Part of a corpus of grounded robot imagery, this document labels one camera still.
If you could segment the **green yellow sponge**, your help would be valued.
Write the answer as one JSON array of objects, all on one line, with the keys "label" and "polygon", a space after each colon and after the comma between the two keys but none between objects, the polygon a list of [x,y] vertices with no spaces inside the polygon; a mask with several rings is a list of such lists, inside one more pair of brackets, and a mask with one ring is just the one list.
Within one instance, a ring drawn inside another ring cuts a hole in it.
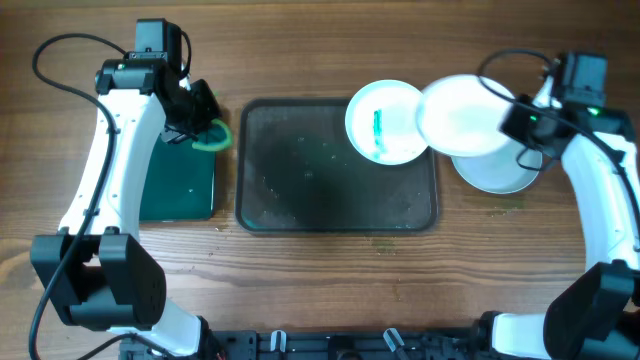
[{"label": "green yellow sponge", "polygon": [[230,148],[233,144],[233,134],[230,127],[219,118],[211,121],[211,126],[198,135],[192,143],[192,148],[204,152],[220,152]]}]

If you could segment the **white plate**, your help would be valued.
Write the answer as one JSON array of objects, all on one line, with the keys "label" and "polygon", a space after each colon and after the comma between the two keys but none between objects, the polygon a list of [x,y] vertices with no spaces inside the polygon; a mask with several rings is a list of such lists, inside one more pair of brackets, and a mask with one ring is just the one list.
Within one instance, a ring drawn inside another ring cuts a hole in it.
[{"label": "white plate", "polygon": [[449,156],[484,156],[509,139],[500,125],[514,95],[500,83],[471,74],[434,81],[416,108],[416,126],[426,143]]},{"label": "white plate", "polygon": [[345,130],[352,146],[381,165],[413,161],[428,145],[417,128],[422,92],[399,80],[378,80],[361,88],[349,101]]},{"label": "white plate", "polygon": [[510,142],[479,157],[453,157],[458,174],[471,186],[492,194],[519,192],[532,184],[542,166],[543,155]]}]

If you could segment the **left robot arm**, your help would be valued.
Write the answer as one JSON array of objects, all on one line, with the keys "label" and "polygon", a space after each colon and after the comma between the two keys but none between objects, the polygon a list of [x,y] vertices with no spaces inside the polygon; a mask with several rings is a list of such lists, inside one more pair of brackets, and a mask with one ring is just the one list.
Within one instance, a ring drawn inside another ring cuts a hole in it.
[{"label": "left robot arm", "polygon": [[68,326],[107,332],[160,359],[221,359],[208,322],[172,302],[162,267],[141,246],[139,214],[154,146],[190,141],[219,152],[233,141],[204,80],[189,78],[188,35],[163,18],[136,24],[133,50],[105,61],[88,100],[97,122],[75,197],[52,235],[34,238],[30,261]]}]

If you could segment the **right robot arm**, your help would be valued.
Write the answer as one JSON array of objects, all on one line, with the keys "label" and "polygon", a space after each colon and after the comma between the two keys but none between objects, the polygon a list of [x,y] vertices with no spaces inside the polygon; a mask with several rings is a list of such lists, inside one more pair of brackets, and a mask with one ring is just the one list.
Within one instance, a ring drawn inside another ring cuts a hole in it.
[{"label": "right robot arm", "polygon": [[639,313],[639,176],[636,133],[605,106],[607,59],[565,52],[547,59],[538,95],[521,95],[500,126],[560,163],[573,186],[586,271],[543,314],[486,312],[470,349],[490,359],[636,359]]}]

